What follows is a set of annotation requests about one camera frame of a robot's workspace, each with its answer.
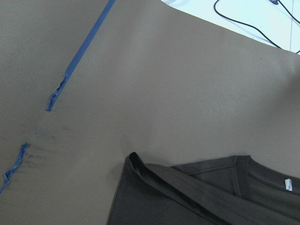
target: white surface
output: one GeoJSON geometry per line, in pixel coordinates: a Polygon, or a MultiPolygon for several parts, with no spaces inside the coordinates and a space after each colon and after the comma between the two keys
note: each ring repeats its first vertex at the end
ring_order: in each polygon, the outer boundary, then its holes
{"type": "MultiPolygon", "coordinates": [[[[213,9],[216,0],[162,0],[169,6],[194,15],[239,34],[272,45],[258,31],[248,26],[220,17],[213,9]]],[[[285,7],[299,20],[300,0],[281,0],[285,7]]],[[[260,29],[269,39],[285,50],[297,52],[300,25],[279,4],[269,0],[220,0],[216,6],[219,13],[260,29]]]]}

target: wire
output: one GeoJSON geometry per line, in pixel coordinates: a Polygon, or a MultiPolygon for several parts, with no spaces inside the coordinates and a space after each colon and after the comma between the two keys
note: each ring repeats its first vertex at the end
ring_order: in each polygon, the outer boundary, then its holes
{"type": "MultiPolygon", "coordinates": [[[[215,2],[215,4],[214,4],[214,10],[215,10],[215,12],[219,15],[219,16],[221,16],[221,17],[223,17],[223,18],[225,18],[225,19],[227,19],[227,20],[230,20],[230,21],[233,21],[233,22],[236,22],[236,23],[240,23],[240,24],[243,24],[243,25],[245,25],[245,26],[248,26],[248,27],[251,27],[251,28],[253,28],[253,29],[255,29],[255,30],[257,30],[261,35],[263,35],[272,45],[274,45],[275,47],[277,47],[277,48],[280,48],[280,49],[282,49],[281,47],[279,47],[277,44],[275,44],[271,39],[269,39],[260,29],[258,29],[258,28],[256,28],[255,26],[252,26],[252,25],[250,25],[250,24],[247,24],[247,23],[244,23],[244,22],[241,22],[241,21],[237,21],[237,20],[234,20],[234,19],[231,19],[231,18],[229,18],[229,17],[227,17],[227,16],[225,16],[225,15],[223,15],[223,14],[221,14],[220,12],[218,12],[217,11],[217,9],[216,9],[216,5],[217,5],[217,3],[219,2],[220,0],[217,0],[216,2],[215,2]]],[[[295,21],[297,21],[298,23],[300,23],[288,10],[287,10],[287,8],[281,3],[281,1],[280,0],[278,0],[279,2],[280,2],[280,4],[285,8],[285,10],[288,12],[288,14],[290,14],[291,15],[291,17],[295,20],[295,21]]]]}

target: clothing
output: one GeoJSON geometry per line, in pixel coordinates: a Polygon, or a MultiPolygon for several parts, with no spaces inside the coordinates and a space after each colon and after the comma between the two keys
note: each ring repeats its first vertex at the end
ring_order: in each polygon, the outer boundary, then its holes
{"type": "Polygon", "coordinates": [[[133,152],[108,225],[299,225],[299,187],[300,179],[250,156],[167,167],[144,164],[133,152]]]}

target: black t-shirt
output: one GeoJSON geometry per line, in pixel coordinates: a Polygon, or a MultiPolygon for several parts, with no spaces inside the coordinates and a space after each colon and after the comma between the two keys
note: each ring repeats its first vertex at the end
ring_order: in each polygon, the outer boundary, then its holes
{"type": "Polygon", "coordinates": [[[228,224],[299,225],[300,179],[250,156],[172,167],[126,157],[108,225],[228,224]]]}

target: blue tape strip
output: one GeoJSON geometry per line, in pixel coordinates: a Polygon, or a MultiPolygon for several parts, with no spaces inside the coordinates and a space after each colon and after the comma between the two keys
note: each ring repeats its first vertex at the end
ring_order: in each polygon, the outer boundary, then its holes
{"type": "Polygon", "coordinates": [[[21,146],[20,153],[19,153],[19,155],[18,155],[18,157],[17,157],[17,160],[16,160],[15,164],[13,165],[13,167],[11,167],[9,170],[7,170],[7,171],[4,173],[4,183],[3,183],[2,188],[0,189],[0,194],[4,191],[4,189],[6,188],[6,186],[7,186],[8,183],[9,183],[10,178],[12,177],[12,175],[14,175],[16,169],[17,169],[17,168],[19,167],[19,165],[21,164],[22,158],[23,158],[25,152],[27,151],[27,148],[26,148],[26,147],[27,147],[28,144],[29,144],[29,143],[26,142],[25,144],[23,144],[23,145],[21,146]]]}
{"type": "Polygon", "coordinates": [[[94,36],[96,35],[97,31],[99,30],[100,26],[102,25],[104,19],[106,18],[107,14],[109,13],[110,9],[112,8],[113,4],[116,0],[109,0],[107,5],[105,6],[104,10],[102,11],[101,15],[95,22],[93,28],[90,30],[88,36],[84,40],[83,44],[79,48],[78,52],[70,62],[69,66],[67,67],[64,78],[60,82],[58,88],[53,92],[53,94],[49,97],[48,106],[46,107],[47,111],[51,111],[55,101],[61,94],[62,90],[64,89],[65,85],[67,84],[68,80],[70,79],[72,73],[74,72],[75,68],[77,67],[79,61],[81,60],[82,56],[84,55],[85,51],[89,47],[90,43],[92,42],[94,36]]]}

